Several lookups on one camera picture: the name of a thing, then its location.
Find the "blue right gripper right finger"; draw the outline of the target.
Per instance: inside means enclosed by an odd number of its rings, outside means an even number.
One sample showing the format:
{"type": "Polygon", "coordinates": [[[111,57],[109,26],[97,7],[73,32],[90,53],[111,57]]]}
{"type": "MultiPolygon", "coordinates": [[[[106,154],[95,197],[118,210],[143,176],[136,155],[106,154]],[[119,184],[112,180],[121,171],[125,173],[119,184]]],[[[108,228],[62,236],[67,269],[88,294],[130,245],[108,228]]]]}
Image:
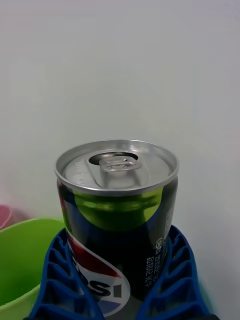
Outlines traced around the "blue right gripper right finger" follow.
{"type": "Polygon", "coordinates": [[[217,320],[200,290],[193,251],[175,226],[159,279],[142,303],[137,320],[217,320]]]}

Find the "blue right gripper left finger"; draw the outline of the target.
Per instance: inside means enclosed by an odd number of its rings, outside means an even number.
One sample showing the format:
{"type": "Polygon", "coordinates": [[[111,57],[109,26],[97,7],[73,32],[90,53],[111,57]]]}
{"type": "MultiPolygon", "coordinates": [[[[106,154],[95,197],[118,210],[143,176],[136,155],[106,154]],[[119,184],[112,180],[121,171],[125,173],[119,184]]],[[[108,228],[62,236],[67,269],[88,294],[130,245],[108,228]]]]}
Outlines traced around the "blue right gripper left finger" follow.
{"type": "Polygon", "coordinates": [[[45,255],[40,289],[26,320],[103,320],[93,295],[70,264],[67,234],[62,229],[45,255]]]}

